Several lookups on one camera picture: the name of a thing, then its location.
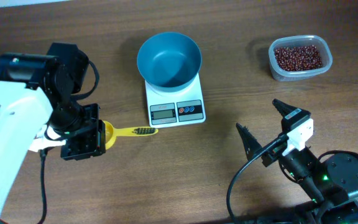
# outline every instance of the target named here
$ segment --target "scale control panel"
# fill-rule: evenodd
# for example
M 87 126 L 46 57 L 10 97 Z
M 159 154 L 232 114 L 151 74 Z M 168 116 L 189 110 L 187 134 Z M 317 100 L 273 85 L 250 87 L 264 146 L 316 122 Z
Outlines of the scale control panel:
M 189 122 L 204 118 L 201 100 L 150 106 L 152 125 Z

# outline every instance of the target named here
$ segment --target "blue plastic bowl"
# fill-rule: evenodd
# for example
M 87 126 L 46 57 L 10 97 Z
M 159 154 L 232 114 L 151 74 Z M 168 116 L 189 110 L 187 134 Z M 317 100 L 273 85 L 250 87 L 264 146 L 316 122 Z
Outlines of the blue plastic bowl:
M 201 68 L 201 51 L 190 37 L 177 32 L 154 35 L 137 54 L 137 68 L 155 88 L 173 92 L 192 83 Z

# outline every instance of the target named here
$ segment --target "yellow handle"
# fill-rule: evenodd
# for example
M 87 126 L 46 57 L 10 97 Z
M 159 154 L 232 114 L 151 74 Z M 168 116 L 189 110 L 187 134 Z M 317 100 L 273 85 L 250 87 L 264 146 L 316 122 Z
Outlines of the yellow handle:
M 151 129 L 154 129 L 155 131 L 151 134 L 142 134 L 139 132 L 139 129 L 145 129 L 146 131 L 151 131 Z M 114 128 L 114 135 L 115 136 L 150 136 L 153 134 L 157 134 L 158 129 L 157 128 L 151 128 L 151 127 L 133 127 L 133 128 Z

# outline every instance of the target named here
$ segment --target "container of beans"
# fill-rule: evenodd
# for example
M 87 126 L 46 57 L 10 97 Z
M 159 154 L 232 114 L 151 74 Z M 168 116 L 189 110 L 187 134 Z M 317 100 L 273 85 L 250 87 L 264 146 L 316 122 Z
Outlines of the container of beans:
M 268 49 L 270 70 L 277 81 L 297 81 L 327 72 L 333 56 L 327 43 L 316 35 L 284 37 Z

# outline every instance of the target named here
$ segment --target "yellow scoop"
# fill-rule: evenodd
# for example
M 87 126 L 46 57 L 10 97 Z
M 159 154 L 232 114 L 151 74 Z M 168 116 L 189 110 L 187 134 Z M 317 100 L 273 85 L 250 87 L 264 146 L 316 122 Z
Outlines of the yellow scoop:
M 103 121 L 106 127 L 106 150 L 108 150 L 117 139 L 117 136 L 150 136 L 158 133 L 157 128 L 151 127 L 133 127 L 133 128 L 115 128 L 108 121 Z

